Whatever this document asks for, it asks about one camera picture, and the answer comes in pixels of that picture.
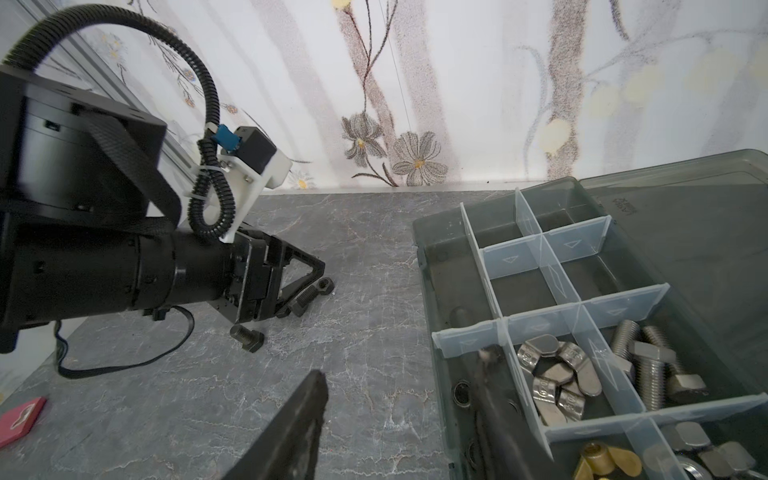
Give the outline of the black hex bolt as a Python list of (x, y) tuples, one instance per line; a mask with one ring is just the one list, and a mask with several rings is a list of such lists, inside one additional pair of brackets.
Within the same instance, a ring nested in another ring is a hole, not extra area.
[(265, 342), (265, 335), (262, 332), (246, 328), (241, 324), (231, 327), (230, 336), (241, 344), (243, 350), (250, 353), (257, 352)]
[(335, 283), (330, 277), (323, 277), (298, 294), (288, 303), (288, 309), (292, 314), (301, 317), (307, 311), (309, 305), (318, 297), (330, 295), (335, 289)]

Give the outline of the silver wing nut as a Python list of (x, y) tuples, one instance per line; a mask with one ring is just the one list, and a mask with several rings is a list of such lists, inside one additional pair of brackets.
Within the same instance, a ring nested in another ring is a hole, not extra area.
[(545, 426), (560, 426), (567, 423), (565, 414), (557, 405), (557, 384), (549, 379), (534, 377), (531, 393), (533, 402)]
[(598, 397), (603, 393), (602, 384), (596, 369), (589, 356), (580, 346), (572, 342), (563, 342), (557, 357), (576, 373), (577, 383), (584, 395)]
[(524, 341), (517, 358), (522, 369), (533, 374), (542, 358), (553, 358), (560, 350), (559, 340), (551, 334), (543, 334)]
[(584, 415), (586, 400), (580, 394), (561, 389), (557, 406), (569, 421), (581, 421)]

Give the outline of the silver hex bolt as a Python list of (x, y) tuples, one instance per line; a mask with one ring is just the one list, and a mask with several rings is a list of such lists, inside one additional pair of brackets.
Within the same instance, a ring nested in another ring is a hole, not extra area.
[(616, 364), (632, 384), (636, 383), (636, 371), (629, 346), (636, 340), (640, 326), (632, 320), (622, 320), (616, 326), (610, 341)]
[[(672, 349), (667, 337), (658, 327), (648, 325), (641, 331), (651, 344)], [(666, 394), (671, 401), (678, 404), (691, 403), (709, 395), (709, 389), (702, 377), (691, 373), (679, 358), (668, 363), (667, 370)]]
[(648, 411), (658, 411), (665, 402), (665, 367), (676, 360), (670, 348), (633, 341), (628, 351), (636, 362), (637, 387)]

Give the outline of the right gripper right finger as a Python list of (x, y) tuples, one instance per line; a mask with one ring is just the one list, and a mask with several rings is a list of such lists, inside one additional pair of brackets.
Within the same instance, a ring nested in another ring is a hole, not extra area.
[(485, 475), (488, 479), (550, 479), (551, 459), (524, 415), (491, 378), (502, 359), (501, 348), (486, 347), (478, 351), (472, 371), (471, 398)]

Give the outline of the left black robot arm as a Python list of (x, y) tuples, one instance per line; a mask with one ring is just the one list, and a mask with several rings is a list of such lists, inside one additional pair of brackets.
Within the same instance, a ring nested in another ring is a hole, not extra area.
[(165, 124), (114, 100), (1, 69), (1, 350), (53, 321), (207, 302), (232, 323), (283, 317), (322, 260), (258, 230), (180, 227), (158, 171)]

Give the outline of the small pink red block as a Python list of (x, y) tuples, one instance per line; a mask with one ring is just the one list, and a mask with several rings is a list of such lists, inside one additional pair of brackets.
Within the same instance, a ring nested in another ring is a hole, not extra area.
[(26, 436), (36, 423), (47, 399), (37, 397), (1, 416), (0, 447), (4, 448)]

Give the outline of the grey compartment organizer box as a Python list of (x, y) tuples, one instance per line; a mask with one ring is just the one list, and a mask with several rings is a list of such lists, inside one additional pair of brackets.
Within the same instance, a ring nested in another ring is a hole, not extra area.
[[(590, 442), (627, 449), (643, 479), (690, 479), (661, 428), (699, 423), (712, 447), (741, 443), (767, 475), (767, 156), (740, 150), (624, 173), (565, 178), (418, 219), (413, 233), (443, 419), (448, 475), (488, 479), (472, 404), (452, 399), (470, 383), (478, 351), (503, 350), (491, 378), (568, 479)], [(652, 325), (709, 395), (648, 411), (610, 348), (622, 320)], [(557, 355), (534, 373), (520, 345), (551, 334), (580, 346), (602, 384), (584, 395)], [(545, 426), (534, 377), (580, 394), (581, 421)]]

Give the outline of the silver hex nut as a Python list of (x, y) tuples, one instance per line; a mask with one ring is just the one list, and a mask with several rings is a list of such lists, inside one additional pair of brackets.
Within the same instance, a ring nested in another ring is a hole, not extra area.
[(690, 479), (713, 480), (710, 471), (697, 461), (683, 455), (677, 455), (676, 460)]
[(696, 422), (665, 425), (661, 432), (675, 452), (696, 452), (710, 448), (712, 441), (703, 427)]
[(731, 478), (757, 466), (756, 459), (739, 442), (729, 441), (698, 454), (716, 478)]

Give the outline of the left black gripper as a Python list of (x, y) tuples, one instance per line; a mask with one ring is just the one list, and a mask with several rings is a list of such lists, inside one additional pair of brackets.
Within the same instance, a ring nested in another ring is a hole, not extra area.
[[(288, 303), (325, 272), (320, 258), (259, 230), (236, 232), (231, 260), (225, 317), (233, 324), (288, 317)], [(285, 282), (295, 264), (300, 276)]]

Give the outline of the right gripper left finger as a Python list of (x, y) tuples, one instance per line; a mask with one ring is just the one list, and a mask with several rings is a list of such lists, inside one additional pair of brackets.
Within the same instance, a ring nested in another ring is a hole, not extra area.
[(310, 371), (226, 479), (313, 479), (329, 399), (324, 373)]

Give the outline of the brass wing nut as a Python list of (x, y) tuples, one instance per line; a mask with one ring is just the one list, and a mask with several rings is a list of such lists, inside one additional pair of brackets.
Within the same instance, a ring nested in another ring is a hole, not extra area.
[(636, 478), (643, 470), (642, 461), (634, 452), (602, 442), (590, 442), (580, 451), (580, 459), (572, 474), (574, 480), (607, 477), (615, 470)]

